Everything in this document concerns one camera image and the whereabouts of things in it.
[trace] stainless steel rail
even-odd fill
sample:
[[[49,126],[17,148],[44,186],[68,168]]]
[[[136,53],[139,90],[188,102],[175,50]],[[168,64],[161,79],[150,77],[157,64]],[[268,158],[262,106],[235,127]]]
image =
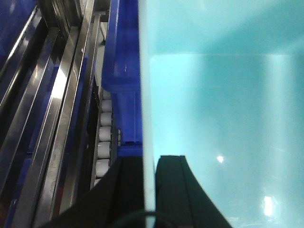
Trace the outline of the stainless steel rail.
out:
[[[91,27],[93,8],[94,0],[88,1],[84,13],[81,30],[79,33],[79,38],[75,50],[75,57],[69,76],[66,94],[58,121],[58,127],[56,129],[55,139],[49,158],[49,164],[46,170],[46,177],[38,203],[34,223],[35,227],[51,220],[53,217],[58,181],[62,167],[62,159],[66,150],[71,116],[74,109],[79,77],[81,69],[83,67],[83,59],[85,57],[86,43]]]
[[[94,66],[97,54],[98,27],[100,23],[100,13],[95,14],[92,35],[89,43],[89,58],[85,72],[84,89],[80,101],[81,110],[78,113],[78,120],[75,128],[74,144],[68,161],[66,180],[61,200],[60,213],[71,207],[77,198],[78,181],[81,171],[82,158],[85,150],[85,132],[88,123],[88,112],[91,104],[91,94],[93,90]]]
[[[72,28],[53,85],[47,111],[44,115],[43,123],[37,138],[31,166],[28,169],[23,184],[12,228],[31,226],[32,217],[35,212],[41,183],[43,181],[47,165],[49,151],[53,142],[55,128],[57,126],[59,111],[67,85],[77,38],[78,29]]]
[[[7,176],[17,152],[29,114],[37,98],[39,88],[43,84],[44,75],[47,71],[53,68],[54,62],[52,63],[51,61],[51,53],[55,45],[57,35],[57,28],[50,29],[35,70],[28,82],[15,116],[6,134],[6,138],[2,144],[0,150],[0,194],[2,193],[7,181]]]

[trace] white roller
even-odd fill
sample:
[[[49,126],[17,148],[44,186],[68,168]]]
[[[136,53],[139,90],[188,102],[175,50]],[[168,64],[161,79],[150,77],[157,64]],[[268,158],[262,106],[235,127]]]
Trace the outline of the white roller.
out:
[[[100,114],[100,124],[102,126],[112,125],[112,113],[101,113]]]
[[[94,181],[94,186],[96,185],[96,184],[98,184],[98,182],[100,181],[101,179],[96,179],[95,181]]]
[[[111,127],[100,127],[99,128],[99,140],[101,142],[111,141]]]
[[[104,100],[111,100],[111,93],[103,90],[103,98]]]
[[[110,112],[112,112],[112,100],[103,100],[101,102],[101,110],[104,113],[110,113]]]
[[[98,158],[110,158],[111,143],[100,142],[98,144]]]
[[[99,159],[96,162],[96,177],[101,178],[109,169],[109,159]]]

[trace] turquoise panel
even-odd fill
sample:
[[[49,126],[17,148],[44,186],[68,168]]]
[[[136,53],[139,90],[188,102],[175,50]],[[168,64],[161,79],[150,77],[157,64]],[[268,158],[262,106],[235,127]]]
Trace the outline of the turquoise panel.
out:
[[[304,227],[303,14],[300,0],[140,4],[144,154],[186,155],[233,227]]]

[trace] black cable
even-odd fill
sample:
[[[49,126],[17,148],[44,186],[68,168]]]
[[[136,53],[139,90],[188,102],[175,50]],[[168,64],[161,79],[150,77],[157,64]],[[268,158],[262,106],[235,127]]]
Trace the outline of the black cable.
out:
[[[147,216],[153,216],[156,219],[159,219],[163,222],[167,222],[168,224],[172,225],[174,228],[178,228],[178,226],[165,214],[159,212],[159,211],[145,211],[145,210],[137,210],[134,212],[131,212],[130,214],[127,214],[117,221],[115,221],[113,224],[108,226],[108,228],[121,228],[130,223],[131,221],[135,219],[141,219],[145,218]]]

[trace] blue plastic bin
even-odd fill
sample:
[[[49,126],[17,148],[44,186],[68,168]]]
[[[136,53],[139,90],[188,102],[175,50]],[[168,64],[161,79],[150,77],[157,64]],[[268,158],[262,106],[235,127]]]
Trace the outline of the blue plastic bin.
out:
[[[102,86],[112,96],[122,142],[142,142],[137,0],[112,0]]]
[[[0,1],[0,67],[36,2],[36,0]]]

